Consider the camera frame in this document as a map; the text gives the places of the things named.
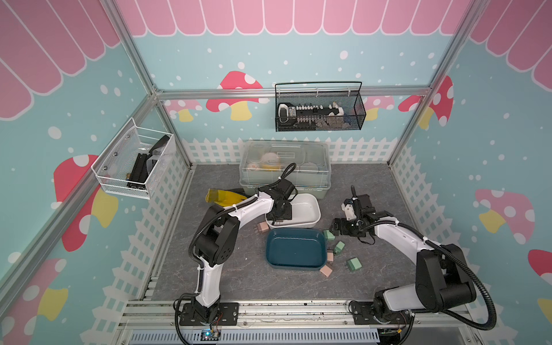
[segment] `white plastic tray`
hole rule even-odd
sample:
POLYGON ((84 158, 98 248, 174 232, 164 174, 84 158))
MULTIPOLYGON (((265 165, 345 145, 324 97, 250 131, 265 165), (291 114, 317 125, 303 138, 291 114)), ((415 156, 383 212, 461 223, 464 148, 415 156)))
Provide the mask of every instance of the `white plastic tray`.
POLYGON ((275 222, 267 220, 270 229, 280 227, 311 228, 320 220, 320 207, 318 201, 312 194, 297 194, 291 202, 291 219, 275 222))

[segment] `black wire mesh basket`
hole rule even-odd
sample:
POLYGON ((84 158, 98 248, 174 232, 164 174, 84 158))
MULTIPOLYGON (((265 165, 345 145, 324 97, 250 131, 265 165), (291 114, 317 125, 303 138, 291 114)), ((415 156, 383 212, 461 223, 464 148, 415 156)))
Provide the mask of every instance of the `black wire mesh basket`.
POLYGON ((294 82, 274 85, 276 132, 360 130, 366 110, 362 82, 294 82))

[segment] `white container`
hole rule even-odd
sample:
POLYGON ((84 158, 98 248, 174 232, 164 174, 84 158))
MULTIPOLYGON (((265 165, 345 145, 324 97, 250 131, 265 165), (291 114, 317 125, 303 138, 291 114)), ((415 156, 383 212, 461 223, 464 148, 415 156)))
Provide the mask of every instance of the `white container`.
POLYGON ((163 174, 169 168, 175 152, 176 145, 171 133, 138 127, 134 119, 130 118, 92 164, 92 171, 106 193, 149 199, 163 174), (146 182, 133 182, 134 185, 139 185, 139 188, 128 187, 129 181, 126 180, 126 176, 132 172, 138 154, 148 153, 151 147, 165 135, 170 139, 167 141, 160 159, 147 176, 146 182))
POLYGON ((320 220, 318 201, 312 194, 298 194, 291 202, 291 219, 275 222, 267 220, 270 229, 279 227, 311 228, 320 220))
POLYGON ((247 195, 273 183, 290 164, 295 170, 286 179, 299 193, 323 199, 330 189, 330 149, 321 142, 248 141, 240 163, 240 185, 247 195))

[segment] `gray marble surface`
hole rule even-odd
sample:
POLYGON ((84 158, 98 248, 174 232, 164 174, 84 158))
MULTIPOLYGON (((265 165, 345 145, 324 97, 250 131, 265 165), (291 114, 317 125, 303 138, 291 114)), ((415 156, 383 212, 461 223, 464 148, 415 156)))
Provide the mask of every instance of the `gray marble surface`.
MULTIPOLYGON (((174 300, 181 293, 195 290, 197 264, 188 257, 188 245, 209 208, 205 195, 209 188, 239 188, 238 181, 238 165, 197 167, 152 300, 174 300)), ((351 184, 357 194, 369 194, 377 210, 387 210, 402 222, 412 224, 387 165, 334 164, 331 189, 319 200, 322 218, 314 229, 327 229, 333 218, 344 217, 341 203, 351 197, 351 184)), ((414 283, 412 262, 378 238, 372 246, 348 236, 338 236, 326 243, 328 248, 333 248, 338 241, 345 243, 329 278, 318 271, 274 269, 265 259, 268 233, 259 234, 254 230, 263 220, 264 217, 259 217, 240 229, 234 253, 222 272, 220 293, 224 300, 371 299, 383 288, 414 283), (352 273, 346 262, 353 257, 358 257, 362 268, 352 273)))

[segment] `wall-mounted basket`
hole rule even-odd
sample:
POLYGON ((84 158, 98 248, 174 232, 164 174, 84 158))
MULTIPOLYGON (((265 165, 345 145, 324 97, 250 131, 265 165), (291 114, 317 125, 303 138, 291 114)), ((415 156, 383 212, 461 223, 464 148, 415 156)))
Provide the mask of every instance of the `wall-mounted basket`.
POLYGON ((360 130, 366 110, 362 82, 294 82, 274 85, 276 132, 360 130))
POLYGON ((106 193, 149 199, 175 152, 176 145, 171 133, 138 127, 134 119, 130 118, 92 164, 92 171, 106 193), (127 178, 135 166, 138 154, 148 153, 151 147, 165 135, 169 140, 145 182, 130 183, 127 178))

